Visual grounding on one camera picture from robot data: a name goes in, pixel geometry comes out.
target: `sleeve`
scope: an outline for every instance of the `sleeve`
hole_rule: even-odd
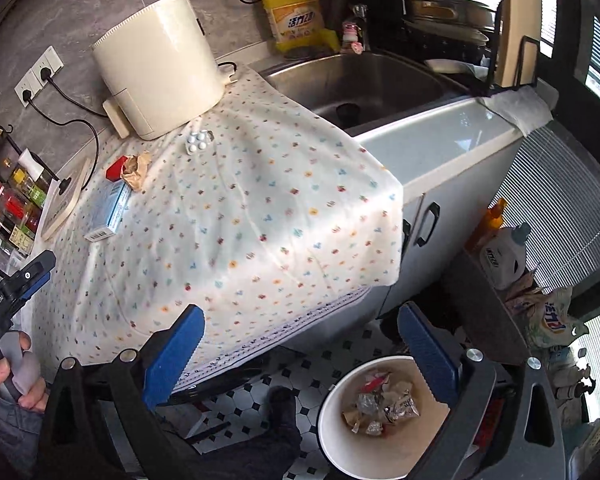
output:
[[[0,397],[0,452],[24,478],[36,463],[43,417]]]

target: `sink drain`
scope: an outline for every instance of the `sink drain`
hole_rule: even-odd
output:
[[[344,129],[353,128],[360,124],[360,107],[354,103],[344,103],[336,108],[340,126]]]

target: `metal screw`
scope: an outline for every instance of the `metal screw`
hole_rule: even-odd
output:
[[[133,348],[127,348],[126,350],[120,352],[120,360],[123,363],[130,363],[136,358],[137,355],[138,352],[136,352]]]
[[[476,363],[479,363],[480,361],[482,361],[482,359],[484,359],[484,355],[477,348],[469,348],[466,351],[466,356],[469,359],[471,359],[471,361],[474,361]]]
[[[530,357],[526,360],[526,364],[529,365],[529,368],[533,368],[533,370],[539,370],[542,367],[542,363],[537,357]]]
[[[67,357],[60,363],[62,370],[71,370],[75,366],[75,359],[73,357]]]

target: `cabinet handle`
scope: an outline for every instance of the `cabinet handle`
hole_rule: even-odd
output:
[[[407,243],[409,242],[409,236],[411,236],[411,224],[403,218],[402,219],[402,257],[404,257],[404,251],[407,250]]]
[[[418,237],[416,240],[416,245],[418,247],[423,247],[429,243],[429,240],[431,240],[431,235],[433,234],[433,231],[436,230],[436,225],[438,225],[438,220],[440,220],[440,206],[438,204],[431,202],[424,214],[426,215],[428,212],[433,213],[433,225],[431,226],[431,231],[429,231],[429,235],[426,239],[422,238],[422,236]]]

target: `patterned cloth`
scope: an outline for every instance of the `patterned cloth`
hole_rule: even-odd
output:
[[[33,298],[32,337],[48,378],[69,355],[92,364],[140,348],[194,303],[205,335],[183,388],[204,375],[194,371],[243,358],[271,333],[279,340],[398,278],[400,183],[254,71],[238,76],[202,117],[215,137],[206,150],[187,155],[181,128],[104,145],[101,169],[48,244],[58,259],[51,286]],[[88,242],[104,169],[143,150],[153,157],[144,190],[116,235]]]

